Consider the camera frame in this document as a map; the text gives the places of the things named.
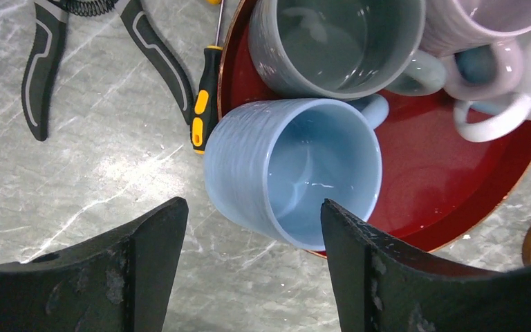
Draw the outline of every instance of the gray marble countertop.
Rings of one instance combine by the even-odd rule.
[[[198,86],[218,7],[144,3]],[[225,24],[237,3],[228,0]],[[37,142],[20,100],[34,31],[31,1],[0,0],[0,263],[73,245],[181,196],[190,214],[164,331],[339,331],[325,260],[215,211],[174,99],[115,13],[70,18],[50,138]],[[530,224],[531,168],[495,213],[437,255],[516,268]]]

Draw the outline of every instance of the round red tray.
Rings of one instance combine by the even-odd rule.
[[[248,50],[256,2],[240,2],[227,34],[218,81],[219,119],[246,102],[280,99],[261,81]],[[380,94],[390,114],[375,130],[384,176],[368,222],[413,246],[435,250],[473,228],[505,199],[531,163],[530,121],[498,140],[472,143],[455,131],[454,100],[446,93]],[[470,120],[485,117],[470,113]]]

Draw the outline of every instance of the black spring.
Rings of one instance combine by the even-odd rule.
[[[115,3],[117,0],[68,0],[66,10],[77,16],[93,17],[112,11]]]

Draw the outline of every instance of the cup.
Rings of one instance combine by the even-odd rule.
[[[500,138],[531,120],[531,32],[518,37],[525,55],[522,80],[513,92],[479,102],[459,100],[455,104],[454,119],[459,134],[472,142],[486,142]],[[469,108],[494,115],[477,123],[467,123]]]
[[[261,79],[286,98],[356,100],[380,89],[429,95],[445,67],[417,50],[425,0],[258,0],[249,51]]]
[[[514,89],[523,74],[523,54],[515,37],[531,31],[531,1],[427,0],[420,49],[441,58],[446,92],[459,100],[483,100]],[[461,75],[455,53],[489,46],[495,76],[475,84]]]
[[[320,206],[333,199],[367,220],[380,192],[373,130],[388,103],[332,99],[251,102],[217,124],[204,156],[216,209],[237,225],[305,250],[323,251]]]

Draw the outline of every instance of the screwdriver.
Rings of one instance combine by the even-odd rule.
[[[207,1],[212,4],[218,4],[219,0]],[[205,68],[201,76],[196,104],[192,113],[192,121],[190,122],[190,140],[192,141],[192,148],[197,154],[205,153],[209,135],[218,122],[216,86],[218,82],[218,67],[221,64],[221,55],[223,54],[223,48],[218,45],[218,41],[221,38],[221,21],[223,20],[224,7],[225,0],[221,0],[214,45],[207,46],[204,51]]]

